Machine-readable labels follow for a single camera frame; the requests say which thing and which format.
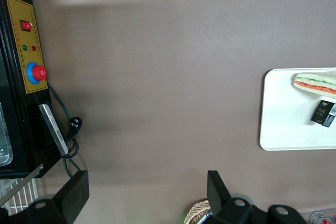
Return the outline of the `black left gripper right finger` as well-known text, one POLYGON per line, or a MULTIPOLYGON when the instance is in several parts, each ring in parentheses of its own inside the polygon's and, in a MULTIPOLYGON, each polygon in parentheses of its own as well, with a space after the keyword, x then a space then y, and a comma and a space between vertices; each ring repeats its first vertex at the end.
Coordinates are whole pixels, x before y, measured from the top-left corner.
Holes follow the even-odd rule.
POLYGON ((232 197, 216 170, 207 173, 207 200, 213 213, 207 223, 249 223, 251 204, 241 197, 232 197))

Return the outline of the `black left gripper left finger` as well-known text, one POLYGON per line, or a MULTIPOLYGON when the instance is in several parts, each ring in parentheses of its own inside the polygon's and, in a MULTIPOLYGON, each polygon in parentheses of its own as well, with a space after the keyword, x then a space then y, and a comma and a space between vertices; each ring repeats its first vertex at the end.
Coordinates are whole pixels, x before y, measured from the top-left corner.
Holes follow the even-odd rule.
POLYGON ((28 208, 28 223, 74 223, 89 199, 89 176, 76 172, 51 198, 40 199, 28 208))

